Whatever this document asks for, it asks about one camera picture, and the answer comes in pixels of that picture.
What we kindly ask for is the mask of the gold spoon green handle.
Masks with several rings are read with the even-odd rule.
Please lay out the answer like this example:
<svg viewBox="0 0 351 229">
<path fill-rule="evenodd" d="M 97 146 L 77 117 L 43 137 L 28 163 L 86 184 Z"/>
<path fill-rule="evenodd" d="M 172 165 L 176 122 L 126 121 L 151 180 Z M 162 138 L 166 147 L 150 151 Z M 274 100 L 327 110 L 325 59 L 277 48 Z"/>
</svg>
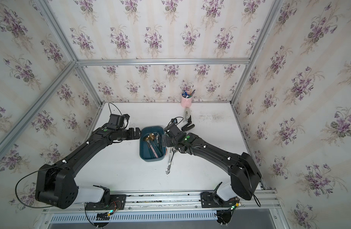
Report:
<svg viewBox="0 0 351 229">
<path fill-rule="evenodd" d="M 152 152 L 155 157 L 160 157 L 162 155 L 162 148 L 156 140 L 154 133 L 150 133 L 147 136 L 145 136 L 144 141 L 150 149 L 150 152 Z"/>
<path fill-rule="evenodd" d="M 152 144 L 153 137 L 152 137 L 151 135 L 148 135 L 147 138 L 146 138 L 146 140 L 149 140 L 150 143 L 151 143 L 151 145 L 153 146 L 153 144 Z"/>
</svg>

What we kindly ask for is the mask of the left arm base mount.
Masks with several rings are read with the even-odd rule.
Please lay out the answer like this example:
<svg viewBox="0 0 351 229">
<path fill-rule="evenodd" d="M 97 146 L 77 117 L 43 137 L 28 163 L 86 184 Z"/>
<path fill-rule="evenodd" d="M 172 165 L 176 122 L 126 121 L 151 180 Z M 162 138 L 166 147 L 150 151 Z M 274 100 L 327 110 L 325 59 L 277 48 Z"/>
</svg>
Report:
<svg viewBox="0 0 351 229">
<path fill-rule="evenodd" d="M 88 211 L 98 211 L 98 210 L 123 210 L 125 206 L 127 195 L 118 194 L 112 195 L 110 194 L 107 197 L 103 197 L 103 199 L 98 203 L 87 203 L 85 205 L 85 209 Z"/>
</svg>

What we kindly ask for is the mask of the silver spoon teal handle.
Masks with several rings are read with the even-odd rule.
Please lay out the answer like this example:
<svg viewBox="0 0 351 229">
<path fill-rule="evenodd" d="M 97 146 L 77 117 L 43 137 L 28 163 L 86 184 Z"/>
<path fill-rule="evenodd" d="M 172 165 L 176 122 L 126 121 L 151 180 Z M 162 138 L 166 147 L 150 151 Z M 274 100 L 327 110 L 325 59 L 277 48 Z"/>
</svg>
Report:
<svg viewBox="0 0 351 229">
<path fill-rule="evenodd" d="M 154 157 L 158 158 L 158 155 L 157 155 L 155 149 L 153 148 L 153 146 L 151 145 L 150 141 L 147 140 L 146 143 L 147 143 L 148 147 L 150 148 L 150 150 L 152 151 L 152 153 L 154 154 Z"/>
</svg>

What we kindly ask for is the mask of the small silver spoon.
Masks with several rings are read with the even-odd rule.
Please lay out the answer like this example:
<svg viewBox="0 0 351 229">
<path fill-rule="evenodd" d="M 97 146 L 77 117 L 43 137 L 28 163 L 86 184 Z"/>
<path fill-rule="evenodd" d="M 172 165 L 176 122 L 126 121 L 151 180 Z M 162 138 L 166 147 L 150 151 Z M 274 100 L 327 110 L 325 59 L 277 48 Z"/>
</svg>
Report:
<svg viewBox="0 0 351 229">
<path fill-rule="evenodd" d="M 168 148 L 169 150 L 169 155 L 168 155 L 168 165 L 172 163 L 172 158 L 173 158 L 173 148 Z"/>
</svg>

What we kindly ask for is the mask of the large silver spoon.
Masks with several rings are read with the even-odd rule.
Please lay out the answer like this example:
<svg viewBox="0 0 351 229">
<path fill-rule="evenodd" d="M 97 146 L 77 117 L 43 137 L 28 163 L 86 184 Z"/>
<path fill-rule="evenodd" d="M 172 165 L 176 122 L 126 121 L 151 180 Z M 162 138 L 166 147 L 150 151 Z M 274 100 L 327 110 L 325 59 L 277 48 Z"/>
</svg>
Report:
<svg viewBox="0 0 351 229">
<path fill-rule="evenodd" d="M 170 152 L 169 152 L 169 158 L 168 158 L 168 165 L 167 165 L 167 169 L 165 171 L 165 173 L 168 175 L 170 173 L 171 170 L 171 166 L 173 163 L 173 157 L 174 154 L 177 152 L 177 149 L 175 147 L 171 148 Z"/>
</svg>

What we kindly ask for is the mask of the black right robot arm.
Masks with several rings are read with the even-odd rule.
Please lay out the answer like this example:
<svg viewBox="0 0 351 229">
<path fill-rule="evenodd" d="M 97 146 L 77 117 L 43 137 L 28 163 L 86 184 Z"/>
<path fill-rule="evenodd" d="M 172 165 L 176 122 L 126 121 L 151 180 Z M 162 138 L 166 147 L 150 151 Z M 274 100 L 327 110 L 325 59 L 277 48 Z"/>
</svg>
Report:
<svg viewBox="0 0 351 229">
<path fill-rule="evenodd" d="M 234 197 L 251 200 L 262 175 L 252 156 L 230 153 L 209 144 L 193 133 L 166 130 L 167 141 L 180 153 L 198 156 L 218 166 L 230 176 L 230 182 L 216 188 L 216 196 L 223 201 Z"/>
</svg>

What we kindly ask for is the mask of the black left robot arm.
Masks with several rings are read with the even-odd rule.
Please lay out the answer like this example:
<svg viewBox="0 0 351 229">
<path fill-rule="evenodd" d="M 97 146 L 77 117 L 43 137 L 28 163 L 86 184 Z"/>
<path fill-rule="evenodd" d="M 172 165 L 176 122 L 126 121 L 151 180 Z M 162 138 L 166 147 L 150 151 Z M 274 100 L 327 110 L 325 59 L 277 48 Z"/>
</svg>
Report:
<svg viewBox="0 0 351 229">
<path fill-rule="evenodd" d="M 54 165 L 45 164 L 38 171 L 35 199 L 39 202 L 66 209 L 79 195 L 75 182 L 78 172 L 101 150 L 115 141 L 140 139 L 138 127 L 109 129 L 100 127 L 88 140 Z"/>
</svg>

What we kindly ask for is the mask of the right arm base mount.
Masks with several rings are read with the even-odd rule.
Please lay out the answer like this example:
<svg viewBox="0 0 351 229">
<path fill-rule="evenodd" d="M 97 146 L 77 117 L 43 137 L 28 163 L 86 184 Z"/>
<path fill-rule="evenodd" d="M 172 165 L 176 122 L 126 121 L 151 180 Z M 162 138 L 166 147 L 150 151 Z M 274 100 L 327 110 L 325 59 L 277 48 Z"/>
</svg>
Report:
<svg viewBox="0 0 351 229">
<path fill-rule="evenodd" d="M 201 192 L 200 201 L 202 208 L 232 208 L 236 204 L 240 203 L 238 197 L 231 198 L 229 200 L 223 200 L 220 198 L 215 191 L 213 192 Z"/>
</svg>

